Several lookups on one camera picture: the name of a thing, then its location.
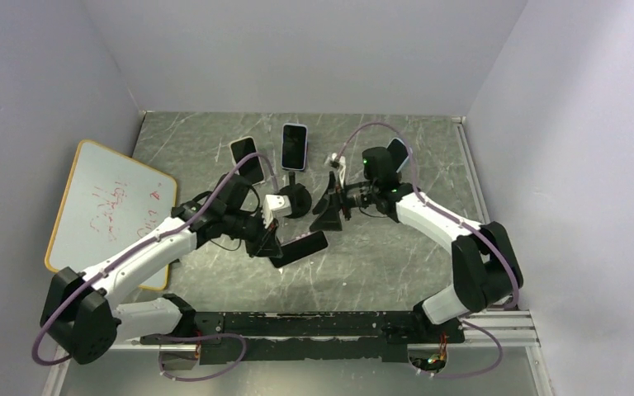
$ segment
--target phone stand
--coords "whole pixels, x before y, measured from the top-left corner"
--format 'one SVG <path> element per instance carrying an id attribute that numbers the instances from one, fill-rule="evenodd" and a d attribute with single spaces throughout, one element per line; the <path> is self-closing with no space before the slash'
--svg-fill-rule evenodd
<path id="1" fill-rule="evenodd" d="M 288 219 L 299 219 L 307 215 L 312 208 L 312 196 L 307 188 L 300 183 L 295 183 L 295 172 L 288 172 L 289 184 L 284 186 L 278 193 L 287 196 L 291 202 L 292 213 L 286 216 Z"/>

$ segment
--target whiteboard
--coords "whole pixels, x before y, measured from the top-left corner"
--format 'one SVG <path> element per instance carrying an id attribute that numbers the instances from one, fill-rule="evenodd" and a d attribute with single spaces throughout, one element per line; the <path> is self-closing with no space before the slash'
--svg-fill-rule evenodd
<path id="1" fill-rule="evenodd" d="M 76 272 L 98 264 L 157 228 L 176 202 L 176 181 L 91 140 L 74 157 L 45 266 Z M 168 266 L 140 287 L 162 290 Z"/>

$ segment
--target smartphone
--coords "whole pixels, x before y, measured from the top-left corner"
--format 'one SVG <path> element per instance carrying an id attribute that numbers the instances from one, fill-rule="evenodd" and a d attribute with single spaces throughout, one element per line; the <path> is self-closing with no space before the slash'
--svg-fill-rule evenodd
<path id="1" fill-rule="evenodd" d="M 306 233 L 285 245 L 281 245 L 283 257 L 270 257 L 269 260 L 271 260 L 271 264 L 274 267 L 281 268 L 301 258 L 308 257 L 310 254 L 325 250 L 327 246 L 329 244 L 327 243 L 327 237 L 324 236 L 324 231 Z"/>
<path id="2" fill-rule="evenodd" d="M 248 156 L 251 153 L 256 153 L 256 144 L 251 136 L 246 138 L 237 139 L 229 142 L 229 150 L 232 152 L 232 160 L 234 165 L 237 165 L 242 158 Z M 258 157 L 249 159 L 242 167 L 239 168 L 239 175 L 245 177 L 253 185 L 263 183 L 266 177 L 261 169 L 261 163 L 258 161 Z"/>
<path id="3" fill-rule="evenodd" d="M 393 138 L 387 145 L 387 151 L 390 152 L 392 164 L 395 165 L 397 172 L 401 171 L 402 167 L 409 161 L 409 153 L 407 153 L 407 148 L 402 143 L 402 139 Z"/>
<path id="4" fill-rule="evenodd" d="M 283 125 L 281 167 L 288 171 L 304 171 L 307 167 L 307 126 Z"/>

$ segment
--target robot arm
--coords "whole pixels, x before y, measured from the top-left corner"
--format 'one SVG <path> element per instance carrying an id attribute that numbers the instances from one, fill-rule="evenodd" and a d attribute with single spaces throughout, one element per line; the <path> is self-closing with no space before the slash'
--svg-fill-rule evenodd
<path id="1" fill-rule="evenodd" d="M 503 264 L 490 255 L 487 247 L 469 229 L 460 226 L 461 223 L 489 239 L 506 258 L 518 287 L 523 285 L 509 236 L 501 224 L 480 224 L 466 219 L 420 192 L 438 211 L 432 210 L 414 193 L 411 184 L 400 181 L 400 174 L 392 165 L 386 148 L 369 148 L 362 156 L 363 176 L 367 181 L 352 185 L 343 183 L 344 161 L 338 163 L 334 161 L 335 155 L 332 156 L 331 163 L 338 169 L 339 176 L 330 173 L 327 190 L 313 210 L 319 217 L 310 226 L 310 231 L 341 231 L 340 214 L 349 220 L 352 208 L 375 205 L 380 213 L 396 223 L 417 229 L 438 243 L 452 256 L 452 283 L 415 307 L 436 325 L 468 312 L 480 312 L 509 295 L 513 288 Z"/>
<path id="2" fill-rule="evenodd" d="M 177 229 L 193 218 L 201 208 L 201 200 L 209 193 L 173 208 L 171 216 L 146 236 L 157 236 L 158 241 L 141 248 L 113 271 L 106 273 L 105 268 L 137 243 L 82 272 L 76 273 L 68 267 L 57 272 L 50 283 L 40 325 L 44 325 L 79 286 L 102 273 L 103 277 L 92 283 L 48 329 L 48 334 L 78 363 L 96 360 L 115 341 L 149 334 L 186 333 L 193 327 L 195 311 L 176 295 L 145 303 L 121 302 L 156 271 L 222 234 L 241 238 L 251 257 L 279 257 L 282 252 L 276 237 L 277 221 L 262 214 L 260 208 L 254 212 L 240 209 L 251 189 L 245 179 L 233 175 L 209 209 L 188 228 L 159 238 L 162 233 Z M 284 208 L 282 213 L 290 214 L 291 208 Z"/>

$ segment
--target wire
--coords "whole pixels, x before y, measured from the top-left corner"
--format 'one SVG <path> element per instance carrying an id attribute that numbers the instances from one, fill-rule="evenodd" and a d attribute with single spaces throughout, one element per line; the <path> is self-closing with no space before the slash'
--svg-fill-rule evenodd
<path id="1" fill-rule="evenodd" d="M 239 248 L 242 247 L 242 240 L 241 239 L 239 240 L 239 245 L 237 245 L 237 247 L 235 247 L 234 249 L 230 249 L 229 247 L 224 247 L 224 246 L 220 245 L 219 243 L 213 241 L 212 239 L 210 240 L 210 243 L 212 243 L 213 245 L 217 246 L 220 249 L 226 250 L 227 252 L 236 252 L 236 251 L 239 250 Z"/>
<path id="2" fill-rule="evenodd" d="M 47 334 L 47 331 L 50 330 L 50 328 L 54 324 L 54 321 L 57 320 L 57 318 L 59 318 L 62 312 L 67 307 L 69 307 L 71 303 L 75 299 L 77 299 L 77 297 L 79 297 L 80 294 L 83 293 L 84 290 L 86 290 L 88 287 L 91 287 L 94 283 L 102 279 L 103 274 L 107 274 L 110 271 L 115 270 L 120 264 L 128 260 L 130 257 L 133 257 L 141 249 L 146 248 L 152 243 L 160 242 L 162 239 L 168 238 L 172 235 L 182 232 L 184 229 L 187 229 L 191 224 L 193 224 L 193 222 L 198 220 L 206 212 L 207 208 L 210 206 L 210 203 L 212 203 L 212 201 L 215 200 L 218 194 L 220 194 L 220 191 L 222 191 L 225 185 L 229 182 L 229 179 L 232 177 L 232 175 L 235 172 L 237 172 L 239 168 L 242 167 L 248 160 L 250 160 L 251 158 L 256 158 L 256 157 L 263 159 L 268 165 L 268 171 L 271 173 L 273 190 L 276 193 L 278 193 L 279 188 L 278 188 L 278 180 L 276 179 L 276 173 L 273 171 L 271 160 L 269 160 L 267 156 L 261 153 L 251 153 L 248 156 L 242 158 L 236 165 L 234 165 L 234 168 L 232 168 L 232 170 L 228 172 L 225 175 L 225 177 L 222 178 L 222 181 L 217 185 L 217 187 L 215 187 L 215 189 L 212 191 L 212 194 L 210 194 L 210 196 L 208 197 L 206 202 L 203 204 L 203 206 L 200 208 L 200 210 L 198 210 L 197 213 L 195 213 L 190 219 L 188 219 L 186 223 L 176 227 L 175 229 L 161 233 L 158 237 L 153 236 L 146 239 L 142 239 L 136 245 L 132 246 L 130 249 L 123 252 L 117 259 L 113 260 L 103 270 L 101 270 L 97 274 L 94 274 L 91 277 L 91 279 L 83 282 L 83 284 L 81 284 L 74 292 L 72 292 L 72 294 L 69 295 L 69 297 L 67 297 L 67 299 L 65 299 L 64 302 L 59 307 L 57 307 L 57 309 L 54 310 L 52 315 L 50 315 L 50 317 L 45 321 L 45 324 L 43 324 L 42 327 L 40 328 L 40 331 L 37 333 L 37 336 L 35 336 L 35 341 L 33 342 L 33 345 L 31 348 L 32 360 L 38 365 L 58 365 L 59 363 L 63 363 L 71 359 L 71 355 L 66 355 L 64 357 L 61 357 L 53 361 L 46 361 L 40 357 L 40 353 L 39 353 L 40 344 L 42 343 L 42 340 L 45 338 L 45 334 Z"/>
<path id="3" fill-rule="evenodd" d="M 448 336 L 446 333 L 442 333 L 439 342 L 438 342 L 438 355 L 441 357 L 441 360 L 446 360 L 446 355 L 448 353 Z"/>
<path id="4" fill-rule="evenodd" d="M 167 341 L 175 341 L 175 342 L 201 342 L 201 341 L 215 340 L 217 338 L 234 338 L 239 340 L 239 342 L 242 343 L 242 351 L 239 353 L 239 357 L 235 361 L 233 361 L 227 367 L 225 367 L 224 369 L 214 374 L 206 375 L 204 377 L 197 377 L 197 378 L 183 378 L 183 377 L 177 377 L 176 375 L 169 374 L 163 368 L 162 354 L 159 353 L 159 358 L 157 359 L 157 362 L 159 364 L 159 374 L 163 375 L 164 377 L 170 380 L 179 381 L 179 382 L 199 382 L 199 381 L 206 381 L 206 380 L 212 380 L 213 378 L 217 378 L 223 375 L 224 373 L 232 370 L 234 367 L 236 367 L 242 361 L 242 359 L 244 358 L 244 355 L 246 355 L 247 353 L 246 338 L 240 336 L 239 334 L 233 334 L 231 332 L 223 332 L 218 334 L 211 334 L 209 336 L 199 336 L 199 337 L 170 337 L 170 336 L 164 336 L 161 334 L 158 334 L 156 337 L 159 339 L 164 339 Z"/>
<path id="5" fill-rule="evenodd" d="M 167 351 L 161 351 L 160 353 L 164 354 L 165 356 L 173 356 L 177 359 L 183 359 L 185 361 L 198 361 L 197 357 L 188 357 L 185 355 L 182 355 L 178 352 L 167 352 Z"/>
<path id="6" fill-rule="evenodd" d="M 201 331 L 200 330 L 196 330 L 196 335 L 198 337 L 202 336 Z M 196 342 L 196 350 L 193 352 L 193 356 L 196 359 L 200 359 L 201 358 L 201 342 Z"/>
<path id="7" fill-rule="evenodd" d="M 414 151 L 412 149 L 412 146 L 409 145 L 409 143 L 407 142 L 407 139 L 402 135 L 402 132 L 400 132 L 400 130 L 398 130 L 397 128 L 395 128 L 394 126 L 387 124 L 386 122 L 382 122 L 382 121 L 371 121 L 371 122 L 367 122 L 365 124 L 362 124 L 360 126 L 358 126 L 356 128 L 356 130 L 354 130 L 351 133 L 351 136 L 348 137 L 348 139 L 346 140 L 346 142 L 344 142 L 343 146 L 341 147 L 341 149 L 338 151 L 337 153 L 337 157 L 336 159 L 338 160 L 339 158 L 342 157 L 344 150 L 346 150 L 347 145 L 351 142 L 351 140 L 356 137 L 356 135 L 358 134 L 358 132 L 360 132 L 361 130 L 365 129 L 368 126 L 373 126 L 373 125 L 379 125 L 379 126 L 384 126 L 390 130 L 392 130 L 393 132 L 395 132 L 400 139 L 402 139 L 402 143 L 405 144 L 405 147 L 407 148 L 407 152 L 409 153 L 409 158 L 411 158 L 412 160 L 412 166 L 409 167 L 409 169 L 412 172 L 412 187 L 414 188 L 414 194 L 417 196 L 417 198 L 419 198 L 420 201 L 422 201 L 422 203 L 428 207 L 429 209 L 433 210 L 434 212 L 438 213 L 439 215 L 443 216 L 446 219 L 451 220 L 453 223 L 458 224 L 460 227 L 463 227 L 465 230 L 471 232 L 473 235 L 475 235 L 491 252 L 492 254 L 494 254 L 495 257 L 497 257 L 499 259 L 499 261 L 502 263 L 502 266 L 504 267 L 504 271 L 507 273 L 507 276 L 509 277 L 509 280 L 512 283 L 512 300 L 509 301 L 508 303 L 504 304 L 504 308 L 506 309 L 511 309 L 516 307 L 516 305 L 518 304 L 518 281 L 516 279 L 516 276 L 514 275 L 511 266 L 509 265 L 509 262 L 507 262 L 507 259 L 504 258 L 504 255 L 502 254 L 502 252 L 499 251 L 499 249 L 497 249 L 497 247 L 485 236 L 483 235 L 479 230 L 475 229 L 474 227 L 472 227 L 471 225 L 469 225 L 468 223 L 466 223 L 465 221 L 462 221 L 460 219 L 458 219 L 455 215 L 450 214 L 448 212 L 446 212 L 445 210 L 441 210 L 439 208 L 437 208 L 436 206 L 432 205 L 430 202 L 428 202 L 426 200 L 426 198 L 424 198 L 424 196 L 422 195 L 421 191 L 419 190 L 419 170 L 417 169 L 417 161 L 416 158 L 414 158 Z"/>
<path id="8" fill-rule="evenodd" d="M 387 216 L 376 216 L 374 214 L 366 213 L 366 211 L 363 210 L 363 208 L 360 207 L 360 206 L 358 207 L 358 211 L 363 213 L 364 215 L 366 215 L 368 217 L 372 217 L 373 219 L 386 219 L 387 218 Z"/>
<path id="9" fill-rule="evenodd" d="M 485 334 L 487 337 L 490 338 L 490 340 L 492 340 L 492 342 L 494 342 L 494 344 L 497 346 L 497 360 L 494 361 L 494 363 L 492 363 L 491 365 L 485 367 L 482 370 L 477 370 L 477 371 L 471 371 L 469 373 L 462 373 L 462 374 L 436 374 L 436 373 L 432 373 L 430 371 L 426 371 L 426 370 L 422 370 L 426 373 L 432 374 L 434 375 L 434 377 L 436 378 L 441 378 L 441 379 L 445 379 L 445 380 L 460 380 L 462 378 L 470 378 L 470 377 L 475 377 L 477 375 L 483 375 L 483 374 L 487 374 L 490 371 L 494 370 L 497 368 L 497 366 L 499 365 L 499 363 L 502 362 L 502 359 L 504 358 L 504 349 L 502 349 L 502 344 L 499 343 L 499 340 L 497 339 L 497 337 L 493 336 L 491 332 L 481 328 L 480 326 L 476 326 L 475 324 L 472 324 L 466 320 L 461 320 L 461 322 L 463 324 L 465 324 L 468 327 L 474 328 L 475 330 L 477 330 L 478 332 L 482 332 L 483 334 Z"/>
<path id="10" fill-rule="evenodd" d="M 253 212 L 251 212 L 252 215 L 255 215 L 261 209 L 261 196 L 259 196 L 258 191 L 256 191 L 253 186 L 249 186 L 249 189 L 251 189 L 253 194 L 256 196 L 256 208 L 254 208 Z"/>

